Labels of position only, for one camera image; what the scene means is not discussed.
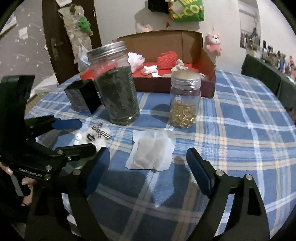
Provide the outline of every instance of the doll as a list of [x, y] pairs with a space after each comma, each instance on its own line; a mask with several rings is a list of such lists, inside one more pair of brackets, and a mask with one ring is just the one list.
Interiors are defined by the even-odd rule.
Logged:
[[146, 33], [153, 31], [153, 28], [150, 26], [150, 24], [147, 24], [145, 26], [142, 26], [141, 24], [137, 23], [137, 29], [136, 33]]
[[220, 47], [221, 42], [219, 39], [219, 34], [214, 34], [214, 32], [212, 34], [209, 33], [207, 35], [207, 39], [210, 44], [206, 46], [206, 49], [211, 53], [216, 52], [218, 56], [221, 56], [222, 48]]

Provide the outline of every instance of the blue gripper pad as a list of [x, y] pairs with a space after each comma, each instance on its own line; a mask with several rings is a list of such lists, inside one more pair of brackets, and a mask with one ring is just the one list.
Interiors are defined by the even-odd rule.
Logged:
[[186, 160], [201, 192], [210, 198], [213, 194], [215, 177], [213, 173], [208, 174], [203, 166], [208, 161], [203, 160], [195, 148], [190, 148], [187, 151]]
[[91, 173], [89, 174], [86, 180], [86, 189], [84, 194], [88, 197], [90, 194], [93, 194], [97, 189], [98, 184], [101, 180], [103, 173], [109, 168], [110, 164], [110, 151], [106, 147], [102, 147], [94, 158], [94, 166], [87, 167], [87, 164], [82, 168], [82, 171], [85, 169], [92, 168]]
[[82, 122], [79, 119], [56, 120], [52, 123], [52, 127], [56, 130], [77, 130], [82, 127]]

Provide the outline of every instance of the green bag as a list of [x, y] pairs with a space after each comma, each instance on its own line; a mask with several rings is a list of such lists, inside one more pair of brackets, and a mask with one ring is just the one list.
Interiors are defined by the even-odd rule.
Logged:
[[201, 22], [205, 20], [202, 0], [177, 0], [169, 3], [170, 17], [175, 22]]

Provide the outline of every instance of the brown cardboard box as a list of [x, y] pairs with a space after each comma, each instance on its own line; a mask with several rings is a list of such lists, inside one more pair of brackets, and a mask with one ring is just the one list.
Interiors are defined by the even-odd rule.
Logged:
[[[120, 37], [116, 41], [125, 41], [128, 52], [141, 54], [146, 59], [145, 63], [156, 64], [161, 53], [175, 51], [184, 64], [190, 64], [192, 68], [206, 75], [200, 88], [201, 96], [213, 98], [216, 65], [202, 48], [201, 33], [183, 30], [152, 31]], [[154, 78], [151, 75], [133, 77], [136, 90], [139, 92], [170, 92], [170, 78]]]

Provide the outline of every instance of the glass jar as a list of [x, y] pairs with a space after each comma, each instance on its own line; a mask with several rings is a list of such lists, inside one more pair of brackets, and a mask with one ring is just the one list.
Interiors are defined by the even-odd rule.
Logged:
[[188, 128], [196, 123], [200, 106], [200, 86], [202, 77], [190, 70], [172, 72], [170, 91], [170, 123], [173, 126]]
[[96, 48], [87, 56], [111, 122], [120, 126], [134, 122], [140, 111], [124, 41]]

